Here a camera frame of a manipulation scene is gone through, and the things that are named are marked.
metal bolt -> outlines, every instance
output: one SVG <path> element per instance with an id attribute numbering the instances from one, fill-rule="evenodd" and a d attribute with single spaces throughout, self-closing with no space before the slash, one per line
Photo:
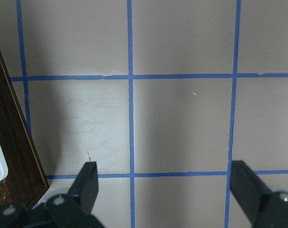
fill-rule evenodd
<path id="1" fill-rule="evenodd" d="M 279 195 L 280 199 L 283 200 L 284 202 L 288 202 L 288 194 L 285 192 L 280 193 Z"/>
<path id="2" fill-rule="evenodd" d="M 53 200 L 53 204 L 55 204 L 55 205 L 61 205 L 61 204 L 64 203 L 64 201 L 65 201 L 65 199 L 62 198 L 62 196 L 60 195 L 60 196 L 58 196 L 55 200 Z"/>
<path id="3" fill-rule="evenodd" d="M 14 214 L 15 211 L 16 211 L 15 207 L 13 207 L 12 205 L 10 205 L 9 208 L 4 209 L 4 211 L 2 212 L 2 215 L 3 215 L 3 216 L 8 216 L 8 215 Z"/>

